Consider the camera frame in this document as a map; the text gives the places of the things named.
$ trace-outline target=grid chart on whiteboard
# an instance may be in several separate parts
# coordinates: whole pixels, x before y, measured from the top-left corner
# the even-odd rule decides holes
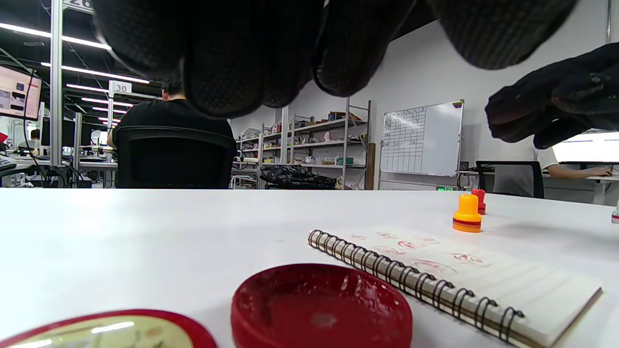
[[[426,108],[385,114],[381,170],[421,173]]]

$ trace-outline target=notebook spiral binding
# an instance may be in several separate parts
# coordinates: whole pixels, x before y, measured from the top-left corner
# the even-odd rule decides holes
[[[324,239],[324,241],[320,243],[320,240],[325,236],[326,238]],[[328,250],[327,246],[332,241],[333,241],[333,246],[331,247],[331,250]],[[441,299],[443,300],[443,305],[444,305],[444,299],[441,298],[443,289],[445,288],[455,289],[456,288],[454,284],[451,283],[450,281],[447,281],[445,279],[440,279],[437,281],[437,278],[430,273],[421,272],[417,268],[414,268],[412,266],[406,266],[404,263],[400,261],[392,260],[391,258],[385,255],[380,255],[375,251],[367,250],[366,248],[362,246],[356,245],[354,243],[350,243],[349,241],[345,241],[337,236],[331,235],[321,230],[313,230],[309,234],[308,244],[313,248],[323,251],[335,257],[336,259],[340,261],[348,263],[351,266],[355,268],[359,268],[362,271],[370,273],[376,277],[379,277],[381,275],[380,272],[378,272],[378,266],[382,262],[386,262],[388,263],[388,265],[385,270],[385,278],[388,283],[397,287],[401,291],[415,297],[416,299],[424,303],[427,303],[435,308],[438,308],[440,310],[443,310],[440,306]],[[335,251],[338,250],[340,246],[342,247],[341,251],[339,253],[336,253]],[[345,259],[345,255],[348,251],[351,252],[350,262],[346,261]],[[356,262],[355,260],[357,258],[357,255],[359,255],[360,253],[361,253],[361,260],[360,262]],[[371,257],[374,257],[374,261],[368,267],[368,260]],[[393,273],[393,270],[396,268],[396,266],[400,267],[402,269],[402,272],[400,273],[400,276],[397,279],[397,283],[394,284],[392,273]],[[417,275],[417,281],[415,281],[415,286],[413,287],[412,292],[406,288],[406,280],[411,274]],[[437,281],[436,284],[434,285],[434,289],[432,290],[431,301],[425,300],[422,296],[423,285],[427,281]],[[462,304],[464,303],[464,299],[466,297],[475,297],[475,293],[472,290],[469,290],[467,288],[458,289],[458,291],[456,292],[456,295],[451,301],[451,312],[450,313],[447,311],[445,312],[450,314],[451,316],[453,316],[454,318],[458,320],[464,321],[461,315],[462,315]],[[498,304],[496,303],[496,301],[494,301],[491,298],[482,297],[482,299],[477,304],[477,307],[475,309],[475,317],[473,318],[474,326],[477,329],[482,330],[486,333],[489,333],[489,332],[484,329],[484,322],[486,322],[485,316],[486,316],[486,312],[489,307],[498,307]],[[509,342],[509,334],[511,333],[511,325],[515,317],[524,318],[524,313],[520,310],[516,310],[513,307],[507,307],[507,309],[505,309],[505,311],[503,312],[503,315],[501,317],[501,322],[498,324],[499,326],[498,334],[496,335],[502,341]]]

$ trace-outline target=number sign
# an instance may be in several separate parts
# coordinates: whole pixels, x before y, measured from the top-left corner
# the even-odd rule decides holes
[[[95,13],[95,10],[92,8],[92,0],[63,0],[63,5],[64,8],[70,8],[88,14]]]
[[[131,93],[131,84],[128,82],[110,80],[110,88],[114,94]]]

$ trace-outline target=red round container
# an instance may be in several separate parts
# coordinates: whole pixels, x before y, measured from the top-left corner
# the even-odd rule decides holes
[[[0,341],[0,348],[217,348],[197,321],[160,310],[118,310],[47,324]]]
[[[409,348],[413,317],[393,286],[329,264],[257,273],[236,290],[237,348]]]

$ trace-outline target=whiteboard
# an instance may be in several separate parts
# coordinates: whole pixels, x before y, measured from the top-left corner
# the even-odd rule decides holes
[[[381,171],[453,176],[460,161],[464,101],[385,113]]]

